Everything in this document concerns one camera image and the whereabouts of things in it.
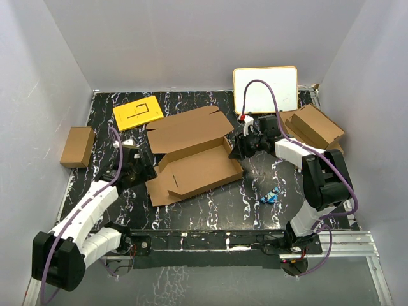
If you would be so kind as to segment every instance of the open cardboard box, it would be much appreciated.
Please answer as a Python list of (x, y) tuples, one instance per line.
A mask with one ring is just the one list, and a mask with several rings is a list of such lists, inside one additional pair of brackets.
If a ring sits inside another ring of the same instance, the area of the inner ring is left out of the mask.
[(169, 205), (233, 182), (242, 167), (228, 159), (225, 135), (233, 126), (216, 106), (205, 106), (151, 122), (147, 137), (153, 154), (166, 154), (146, 186), (153, 206)]

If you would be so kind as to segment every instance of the table surface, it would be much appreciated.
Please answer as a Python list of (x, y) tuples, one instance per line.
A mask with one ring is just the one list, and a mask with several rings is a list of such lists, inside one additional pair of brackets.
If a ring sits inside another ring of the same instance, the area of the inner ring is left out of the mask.
[[(238, 127), (234, 113), (233, 93), (216, 92), (115, 92), (97, 93), (93, 97), (87, 125), (96, 133), (88, 168), (74, 169), (59, 220), (65, 218), (87, 192), (97, 172), (116, 158), (116, 150), (108, 137), (108, 126), (115, 126), (113, 107), (147, 96), (155, 95), (164, 116), (217, 105), (229, 121)], [(309, 90), (299, 91), (299, 104), (312, 103)], [(227, 135), (230, 139), (233, 132)], [(142, 150), (146, 150), (154, 164), (145, 126), (120, 134), (122, 140), (133, 137)], [(108, 221), (124, 224), (132, 229), (171, 230), (251, 230), (282, 229), (299, 211), (303, 200), (302, 175), (292, 164), (259, 152), (241, 162), (243, 178), (237, 182), (212, 189), (193, 198), (168, 205), (153, 207), (145, 185), (124, 191), (99, 218), (94, 229)], [(260, 198), (278, 187), (280, 193), (275, 204), (264, 204)], [(337, 212), (344, 211), (343, 206)], [(332, 228), (349, 229), (346, 217), (327, 220)]]

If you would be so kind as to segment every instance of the blue object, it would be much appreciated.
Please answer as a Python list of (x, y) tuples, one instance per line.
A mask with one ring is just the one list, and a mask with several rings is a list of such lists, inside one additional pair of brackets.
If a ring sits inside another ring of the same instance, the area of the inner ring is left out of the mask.
[(266, 203), (266, 204), (274, 204), (277, 201), (278, 198), (278, 194), (279, 194), (279, 188), (275, 187), (273, 188), (270, 192), (268, 192), (266, 195), (264, 195), (261, 198), (261, 202), (262, 203)]

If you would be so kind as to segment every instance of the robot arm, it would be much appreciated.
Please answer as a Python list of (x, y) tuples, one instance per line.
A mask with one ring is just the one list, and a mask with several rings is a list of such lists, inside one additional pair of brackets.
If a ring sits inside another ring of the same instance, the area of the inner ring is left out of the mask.
[[(248, 117), (250, 116), (245, 116), (244, 131), (235, 137), (235, 146), (229, 158), (243, 160), (255, 155), (256, 151), (266, 151), (301, 169), (305, 201), (297, 215), (286, 224), (284, 237), (277, 239), (274, 246), (282, 249), (303, 247), (313, 240), (314, 228), (320, 218), (332, 212), (351, 195), (332, 169), (318, 156), (306, 150), (310, 146), (300, 147), (291, 141), (294, 138), (283, 139), (275, 115), (259, 118), (260, 131), (246, 123), (253, 122)], [(350, 176), (339, 150), (310, 148), (327, 158), (351, 186)]]
[(113, 250), (127, 251), (126, 238), (130, 234), (125, 226), (109, 222), (96, 234), (89, 234), (104, 211), (117, 200), (123, 190), (156, 177), (149, 157), (146, 153), (140, 154), (133, 140), (124, 141), (122, 150), (124, 162), (114, 184), (109, 186), (119, 171), (117, 161), (96, 176), (87, 194), (64, 220), (48, 233), (39, 232), (35, 236), (32, 277), (42, 279), (51, 245), (58, 236), (61, 238), (52, 255), (47, 283), (66, 291), (74, 290), (84, 277), (85, 270), (106, 253)]

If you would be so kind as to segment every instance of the yellow notepad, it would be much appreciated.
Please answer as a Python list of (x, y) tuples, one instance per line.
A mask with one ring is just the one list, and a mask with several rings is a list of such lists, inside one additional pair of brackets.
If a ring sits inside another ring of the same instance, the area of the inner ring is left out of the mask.
[(164, 117), (155, 96), (114, 107), (113, 114), (119, 131), (135, 128)]

